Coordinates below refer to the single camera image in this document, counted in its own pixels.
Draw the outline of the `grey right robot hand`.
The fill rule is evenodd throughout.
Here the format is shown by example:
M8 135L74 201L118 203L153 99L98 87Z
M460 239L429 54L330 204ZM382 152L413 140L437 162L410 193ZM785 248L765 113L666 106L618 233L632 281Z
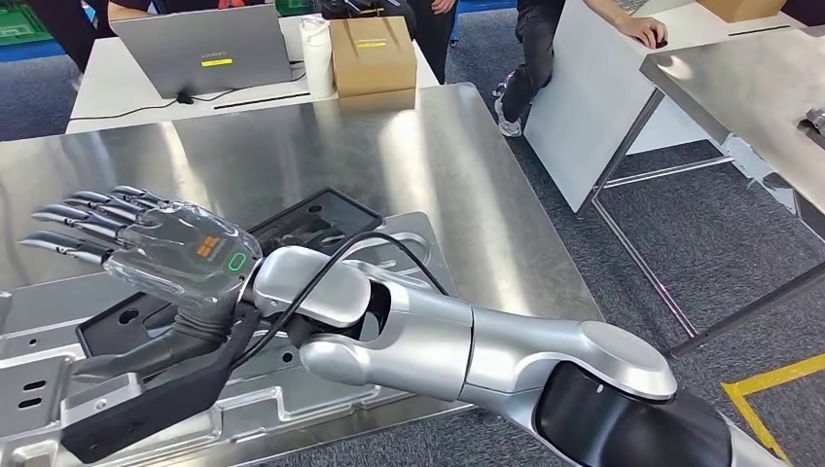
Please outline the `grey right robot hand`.
M244 283L263 256L258 240L236 224L197 204L130 186L79 191L31 216L81 236L40 230L19 244L101 266L177 307L170 329L160 336L125 353L80 361L73 373L84 382L126 373L152 377L217 350L230 335Z

